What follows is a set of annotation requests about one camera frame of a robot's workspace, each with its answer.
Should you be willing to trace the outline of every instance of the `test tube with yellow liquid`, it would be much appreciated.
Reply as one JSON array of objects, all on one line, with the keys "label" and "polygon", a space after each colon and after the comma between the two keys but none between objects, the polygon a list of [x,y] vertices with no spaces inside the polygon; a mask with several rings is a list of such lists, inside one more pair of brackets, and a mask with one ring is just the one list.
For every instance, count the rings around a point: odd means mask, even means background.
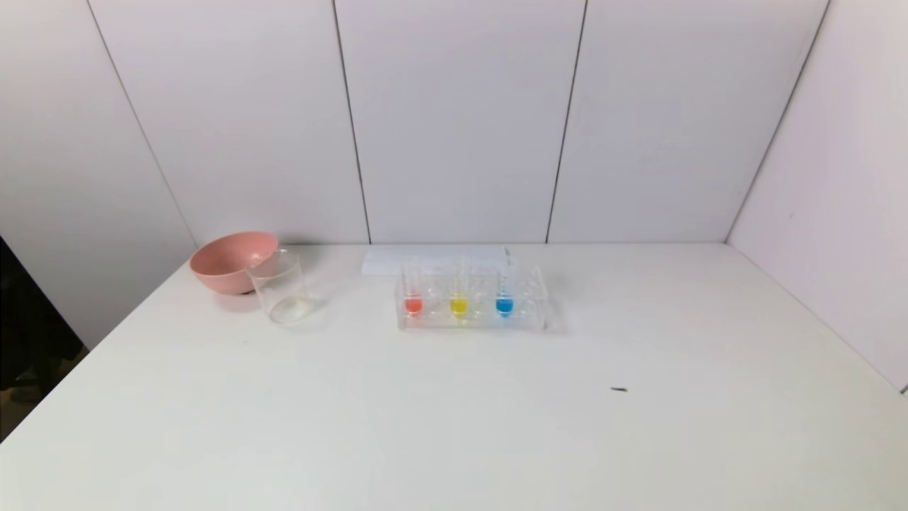
[{"label": "test tube with yellow liquid", "polygon": [[469,311],[469,268],[467,267],[466,257],[458,260],[454,279],[451,282],[450,289],[450,307],[451,314],[456,318],[462,318]]}]

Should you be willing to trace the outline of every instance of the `glass beaker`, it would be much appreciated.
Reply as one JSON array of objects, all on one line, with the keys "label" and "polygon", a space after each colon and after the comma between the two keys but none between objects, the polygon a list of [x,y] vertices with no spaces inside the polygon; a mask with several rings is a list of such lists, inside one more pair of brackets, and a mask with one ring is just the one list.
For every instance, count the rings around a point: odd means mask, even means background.
[{"label": "glass beaker", "polygon": [[258,265],[246,268],[246,274],[255,286],[262,311],[272,322],[296,323],[312,310],[299,255],[280,248]]}]

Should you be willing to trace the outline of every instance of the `yellow liquid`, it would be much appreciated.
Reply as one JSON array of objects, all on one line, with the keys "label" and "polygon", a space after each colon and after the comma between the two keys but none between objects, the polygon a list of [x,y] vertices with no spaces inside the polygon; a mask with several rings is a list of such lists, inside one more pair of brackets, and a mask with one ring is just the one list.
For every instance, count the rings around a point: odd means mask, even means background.
[{"label": "yellow liquid", "polygon": [[454,317],[463,317],[469,310],[469,300],[467,298],[451,298],[451,314]]}]

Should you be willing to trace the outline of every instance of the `test tube rack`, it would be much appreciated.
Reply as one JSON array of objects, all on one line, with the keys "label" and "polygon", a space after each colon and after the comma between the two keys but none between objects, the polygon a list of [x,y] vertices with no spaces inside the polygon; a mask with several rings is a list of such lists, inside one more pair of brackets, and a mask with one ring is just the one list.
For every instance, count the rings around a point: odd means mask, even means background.
[{"label": "test tube rack", "polygon": [[548,291],[538,266],[402,267],[398,327],[544,330]]}]

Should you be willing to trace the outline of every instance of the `transparent liquid in beaker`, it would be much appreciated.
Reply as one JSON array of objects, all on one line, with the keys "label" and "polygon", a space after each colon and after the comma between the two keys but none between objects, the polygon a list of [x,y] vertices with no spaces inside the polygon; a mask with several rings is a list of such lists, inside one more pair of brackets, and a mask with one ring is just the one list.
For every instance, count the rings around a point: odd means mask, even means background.
[{"label": "transparent liquid in beaker", "polygon": [[312,303],[299,296],[288,296],[274,305],[268,317],[274,323],[287,325],[300,321],[312,310]]}]

